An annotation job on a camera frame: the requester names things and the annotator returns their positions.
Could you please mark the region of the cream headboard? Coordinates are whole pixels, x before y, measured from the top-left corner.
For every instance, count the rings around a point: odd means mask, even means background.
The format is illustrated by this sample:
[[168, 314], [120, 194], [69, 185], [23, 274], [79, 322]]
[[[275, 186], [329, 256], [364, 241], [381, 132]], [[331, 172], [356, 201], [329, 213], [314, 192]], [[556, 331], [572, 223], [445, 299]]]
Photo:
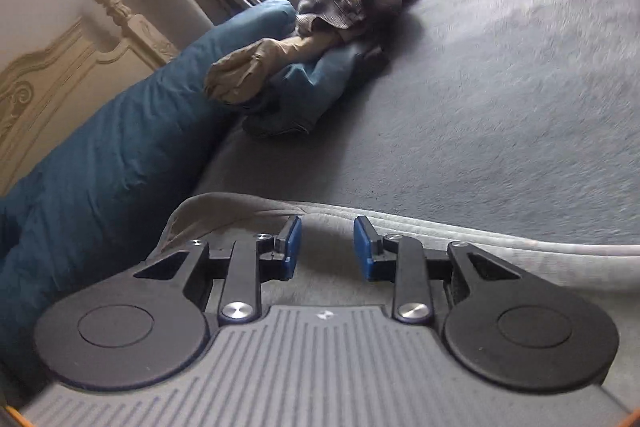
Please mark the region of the cream headboard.
[[120, 30], [113, 49], [99, 50], [78, 20], [1, 72], [2, 194], [104, 104], [179, 54], [122, 0], [94, 1]]

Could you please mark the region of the blue pillow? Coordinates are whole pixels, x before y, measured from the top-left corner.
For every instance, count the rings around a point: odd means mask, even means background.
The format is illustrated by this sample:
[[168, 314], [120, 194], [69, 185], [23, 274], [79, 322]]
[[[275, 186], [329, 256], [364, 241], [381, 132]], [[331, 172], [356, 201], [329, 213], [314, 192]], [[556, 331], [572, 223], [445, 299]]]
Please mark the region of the blue pillow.
[[294, 27], [269, 0], [185, 48], [101, 107], [1, 202], [1, 366], [28, 387], [42, 373], [32, 331], [52, 303], [143, 260], [192, 193], [235, 113], [204, 93], [210, 65]]

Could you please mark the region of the grey sweatpants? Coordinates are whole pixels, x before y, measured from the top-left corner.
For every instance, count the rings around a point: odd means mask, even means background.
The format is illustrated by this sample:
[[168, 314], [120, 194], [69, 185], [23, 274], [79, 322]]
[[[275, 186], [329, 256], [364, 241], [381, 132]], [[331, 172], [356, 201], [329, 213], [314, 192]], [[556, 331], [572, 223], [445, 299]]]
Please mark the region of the grey sweatpants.
[[450, 279], [449, 246], [477, 249], [556, 285], [615, 299], [639, 294], [639, 247], [526, 239], [312, 202], [207, 193], [183, 202], [169, 217], [152, 255], [191, 241], [227, 257], [234, 246], [254, 248], [270, 268], [288, 274], [270, 283], [267, 303], [364, 305], [388, 303], [394, 280], [414, 286]]

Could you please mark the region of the blue jeans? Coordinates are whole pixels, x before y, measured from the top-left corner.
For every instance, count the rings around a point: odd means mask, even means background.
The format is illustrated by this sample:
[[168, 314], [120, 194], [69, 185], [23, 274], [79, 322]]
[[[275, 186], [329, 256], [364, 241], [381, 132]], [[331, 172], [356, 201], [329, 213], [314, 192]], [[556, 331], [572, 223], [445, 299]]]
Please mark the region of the blue jeans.
[[381, 74], [390, 58], [382, 46], [358, 40], [330, 49], [318, 61], [294, 63], [269, 78], [241, 106], [243, 129], [255, 136], [310, 133], [343, 95]]

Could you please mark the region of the khaki garment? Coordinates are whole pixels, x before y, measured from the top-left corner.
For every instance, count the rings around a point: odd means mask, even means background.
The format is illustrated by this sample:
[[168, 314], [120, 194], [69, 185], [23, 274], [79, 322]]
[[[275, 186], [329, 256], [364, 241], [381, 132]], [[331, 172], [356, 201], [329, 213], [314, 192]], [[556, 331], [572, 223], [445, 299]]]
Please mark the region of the khaki garment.
[[210, 66], [204, 79], [205, 94], [229, 105], [244, 104], [262, 92], [269, 78], [286, 66], [318, 60], [342, 43], [342, 37], [334, 31], [283, 40], [262, 38]]

